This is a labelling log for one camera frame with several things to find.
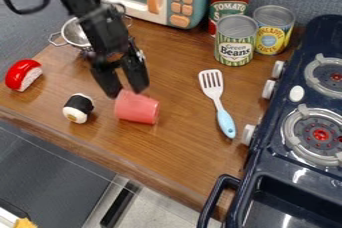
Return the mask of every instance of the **white spatula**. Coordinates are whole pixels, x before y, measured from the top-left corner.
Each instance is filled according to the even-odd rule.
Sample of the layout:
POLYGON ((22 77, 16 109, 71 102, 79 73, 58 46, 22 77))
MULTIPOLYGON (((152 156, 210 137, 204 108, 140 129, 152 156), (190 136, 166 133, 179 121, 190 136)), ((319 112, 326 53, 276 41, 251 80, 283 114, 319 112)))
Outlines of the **white spatula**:
POLYGON ((217 120, 223 133, 234 139, 236 136, 236 128, 232 117, 223 108, 220 97, 223 92, 223 76, 222 72, 217 69, 201 71, 198 74, 203 93, 211 98, 216 106, 217 120))

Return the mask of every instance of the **red burner center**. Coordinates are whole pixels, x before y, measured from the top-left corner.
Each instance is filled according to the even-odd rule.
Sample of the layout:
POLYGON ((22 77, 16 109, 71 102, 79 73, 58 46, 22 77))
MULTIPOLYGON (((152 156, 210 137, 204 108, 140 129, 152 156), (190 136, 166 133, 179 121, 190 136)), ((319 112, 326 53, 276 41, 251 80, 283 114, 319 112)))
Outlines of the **red burner center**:
POLYGON ((342 74, 341 73, 333 73, 331 74, 330 78, 335 81, 341 81, 342 80, 342 74))
POLYGON ((319 141, 325 141, 329 139, 328 131, 323 130, 323 129, 316 129, 313 134, 314 134, 314 137, 319 141))

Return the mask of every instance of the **toy kitchen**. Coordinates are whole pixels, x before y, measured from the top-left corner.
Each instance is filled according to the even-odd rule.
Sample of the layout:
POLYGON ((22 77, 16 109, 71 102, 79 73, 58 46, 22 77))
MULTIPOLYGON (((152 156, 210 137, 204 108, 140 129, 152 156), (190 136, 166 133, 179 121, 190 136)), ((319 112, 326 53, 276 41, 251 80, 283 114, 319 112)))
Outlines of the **toy kitchen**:
POLYGON ((207 227, 227 188, 237 192, 222 227, 342 227, 341 58, 342 16, 313 19, 266 82, 265 116, 245 127, 243 179, 218 178, 197 227, 207 227))

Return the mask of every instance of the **red toy sushi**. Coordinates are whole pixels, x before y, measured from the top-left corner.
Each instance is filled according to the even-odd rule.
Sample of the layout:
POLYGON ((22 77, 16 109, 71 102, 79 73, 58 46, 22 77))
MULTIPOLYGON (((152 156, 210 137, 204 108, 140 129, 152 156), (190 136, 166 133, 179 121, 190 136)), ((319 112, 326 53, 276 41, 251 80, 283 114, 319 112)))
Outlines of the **red toy sushi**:
POLYGON ((31 59, 20 60, 7 72, 5 83, 10 89, 24 92, 40 75, 41 64, 31 59))

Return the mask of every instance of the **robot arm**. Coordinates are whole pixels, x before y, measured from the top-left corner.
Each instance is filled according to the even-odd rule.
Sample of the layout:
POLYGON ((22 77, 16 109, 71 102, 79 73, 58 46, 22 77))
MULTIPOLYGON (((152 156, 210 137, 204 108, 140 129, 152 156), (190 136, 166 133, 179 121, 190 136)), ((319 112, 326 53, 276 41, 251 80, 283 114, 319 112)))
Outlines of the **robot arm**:
MULTIPOLYGON (((18 10, 11 0, 4 0, 13 12, 21 15, 44 9, 50 0, 43 0, 39 7, 18 10)), ((142 58, 123 23, 123 13, 113 5, 105 5, 101 0, 61 0, 71 15, 79 19, 79 24, 87 35, 96 57, 92 59, 91 73, 105 93, 115 98, 122 89, 115 69, 122 67, 133 90, 140 93, 149 86, 149 78, 142 58), (110 63, 107 57, 123 53, 121 59, 110 63)))

